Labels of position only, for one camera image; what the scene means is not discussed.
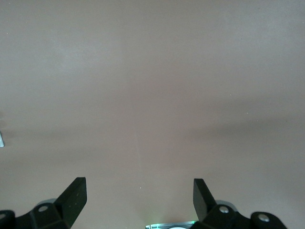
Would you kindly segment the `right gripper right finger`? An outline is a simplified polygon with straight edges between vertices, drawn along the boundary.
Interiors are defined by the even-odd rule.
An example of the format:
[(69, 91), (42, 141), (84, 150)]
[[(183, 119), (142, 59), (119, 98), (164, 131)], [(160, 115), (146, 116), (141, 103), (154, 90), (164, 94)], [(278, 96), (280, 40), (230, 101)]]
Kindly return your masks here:
[(250, 218), (227, 204), (218, 204), (203, 179), (193, 181), (193, 205), (198, 217), (193, 229), (284, 229), (285, 224), (268, 212), (254, 212)]

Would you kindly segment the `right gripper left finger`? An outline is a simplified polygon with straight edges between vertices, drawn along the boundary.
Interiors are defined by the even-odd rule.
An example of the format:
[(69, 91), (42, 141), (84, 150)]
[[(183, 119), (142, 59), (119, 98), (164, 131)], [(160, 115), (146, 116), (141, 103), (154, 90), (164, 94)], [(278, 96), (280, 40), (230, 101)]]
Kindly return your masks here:
[(42, 201), (17, 217), (12, 210), (0, 211), (2, 229), (70, 229), (87, 202), (86, 178), (77, 177), (56, 199)]

